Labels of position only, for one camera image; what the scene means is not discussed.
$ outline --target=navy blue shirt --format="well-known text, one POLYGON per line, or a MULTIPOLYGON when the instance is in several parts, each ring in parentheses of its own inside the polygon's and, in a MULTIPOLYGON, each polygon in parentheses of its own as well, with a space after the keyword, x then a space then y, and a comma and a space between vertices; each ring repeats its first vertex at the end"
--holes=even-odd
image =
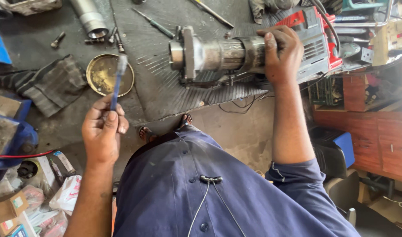
MULTIPOLYGON (((140 148, 122 175, 115 237, 186 237, 206 193, 200 175, 222 176, 216 187, 247 237, 359 234, 325 193, 316 159, 277 164, 266 174, 226 153, 201 131, 172 132, 140 148)), ((242 236, 214 186, 190 236, 242 236)))

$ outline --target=person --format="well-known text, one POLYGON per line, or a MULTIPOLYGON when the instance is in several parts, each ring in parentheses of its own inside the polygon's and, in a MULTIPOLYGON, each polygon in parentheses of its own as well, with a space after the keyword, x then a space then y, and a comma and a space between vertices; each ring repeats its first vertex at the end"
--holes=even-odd
MULTIPOLYGON (((275 93, 272 164, 266 179, 226 153, 185 114, 147 141, 123 172, 113 236, 359 236, 323 188, 296 75, 304 47, 287 26, 259 30, 265 74, 275 93)), ((110 97, 82 125, 87 166, 65 237, 111 236, 112 174, 129 124, 110 97)))

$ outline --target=blue toothbrush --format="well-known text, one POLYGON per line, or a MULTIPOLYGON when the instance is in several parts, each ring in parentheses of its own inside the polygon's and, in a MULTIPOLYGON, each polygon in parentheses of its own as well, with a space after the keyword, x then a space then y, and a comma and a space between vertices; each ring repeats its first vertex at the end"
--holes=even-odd
POLYGON ((118 102, 120 80, 126 71, 126 66, 128 65, 128 56, 120 55, 118 67, 116 69, 116 82, 114 84, 114 91, 112 96, 112 101, 110 102, 110 110, 116 111, 116 104, 118 102))

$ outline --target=shirt sleeve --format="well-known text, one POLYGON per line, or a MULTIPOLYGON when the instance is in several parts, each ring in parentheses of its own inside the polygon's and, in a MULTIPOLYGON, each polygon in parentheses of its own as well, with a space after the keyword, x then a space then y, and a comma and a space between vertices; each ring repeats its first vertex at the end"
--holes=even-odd
POLYGON ((317 159, 296 163, 277 164, 272 162, 266 179, 274 182, 336 236, 359 237, 355 228, 337 211, 322 185, 325 174, 320 171, 317 159))

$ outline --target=black rubber mat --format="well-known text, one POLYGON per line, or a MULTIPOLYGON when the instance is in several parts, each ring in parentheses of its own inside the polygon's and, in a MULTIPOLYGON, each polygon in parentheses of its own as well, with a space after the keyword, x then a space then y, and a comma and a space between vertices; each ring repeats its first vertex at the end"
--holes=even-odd
MULTIPOLYGON (((180 73, 172 71, 168 63, 170 39, 132 10, 136 8, 167 29, 175 32, 176 26, 191 25, 202 39, 223 38, 226 32, 232 37, 256 35, 256 30, 269 27, 293 11, 270 14, 259 25, 253 21, 247 0, 204 1, 235 28, 229 29, 209 13, 199 9, 190 0, 147 0, 135 5, 130 0, 112 1, 114 17, 132 67, 135 69, 135 86, 148 121, 179 114, 201 105, 214 105, 230 100, 265 93, 245 80, 218 89, 186 89, 180 85, 180 73)), ((217 73, 201 73, 197 81, 210 81, 217 73)))

